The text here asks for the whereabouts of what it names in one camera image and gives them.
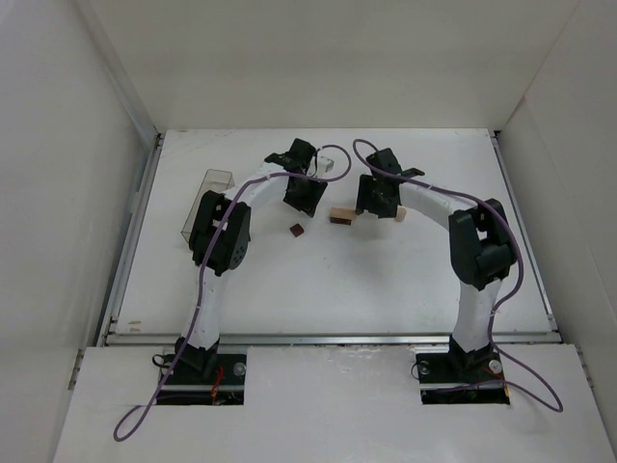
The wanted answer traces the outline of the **light wood cylinder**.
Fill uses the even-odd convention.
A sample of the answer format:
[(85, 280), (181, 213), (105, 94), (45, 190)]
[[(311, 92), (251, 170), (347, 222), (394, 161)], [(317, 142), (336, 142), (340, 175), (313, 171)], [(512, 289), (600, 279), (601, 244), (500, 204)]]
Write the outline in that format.
[(407, 216), (407, 209), (405, 207), (398, 207), (394, 220), (396, 222), (402, 223), (405, 221)]

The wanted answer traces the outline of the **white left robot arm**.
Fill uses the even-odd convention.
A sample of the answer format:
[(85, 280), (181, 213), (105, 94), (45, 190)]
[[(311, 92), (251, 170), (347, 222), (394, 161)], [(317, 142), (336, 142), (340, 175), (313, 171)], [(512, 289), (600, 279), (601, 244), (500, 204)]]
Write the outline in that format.
[(309, 142), (295, 139), (288, 151), (268, 155), (243, 184), (201, 196), (189, 237), (199, 268), (197, 303), (174, 345), (175, 375), (200, 382), (214, 375), (228, 273), (248, 252), (252, 214), (277, 201), (313, 217), (327, 187), (312, 178), (319, 170), (317, 153)]

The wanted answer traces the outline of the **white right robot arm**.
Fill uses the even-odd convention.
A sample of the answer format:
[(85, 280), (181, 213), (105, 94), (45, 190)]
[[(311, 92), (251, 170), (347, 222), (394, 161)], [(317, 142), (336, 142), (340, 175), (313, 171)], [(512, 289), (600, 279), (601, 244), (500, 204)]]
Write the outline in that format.
[(421, 213), (448, 233), (449, 259), (459, 280), (459, 309), (444, 353), (421, 354), (416, 362), (424, 384), (476, 384), (497, 380), (491, 365), (500, 354), (493, 340), (499, 291), (512, 266), (522, 266), (520, 247), (502, 204), (421, 181), (422, 172), (403, 170), (390, 149), (362, 159), (369, 173), (360, 177), (359, 214), (392, 218), (399, 207)]

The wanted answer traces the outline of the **dark brown L block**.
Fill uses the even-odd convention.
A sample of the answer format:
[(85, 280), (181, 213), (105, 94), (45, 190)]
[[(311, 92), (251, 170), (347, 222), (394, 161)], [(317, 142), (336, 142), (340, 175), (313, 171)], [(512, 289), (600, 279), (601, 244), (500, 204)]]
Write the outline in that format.
[(339, 217), (330, 217), (330, 222), (332, 224), (345, 225), (345, 226), (351, 226), (353, 224), (353, 220), (345, 219), (345, 218), (339, 218)]

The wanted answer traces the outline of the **light long wood block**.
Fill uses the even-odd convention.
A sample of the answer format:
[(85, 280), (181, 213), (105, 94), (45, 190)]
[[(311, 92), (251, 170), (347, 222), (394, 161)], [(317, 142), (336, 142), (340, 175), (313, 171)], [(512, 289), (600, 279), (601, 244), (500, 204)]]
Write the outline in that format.
[(354, 221), (357, 214), (354, 209), (333, 206), (330, 208), (330, 217), (339, 221)]

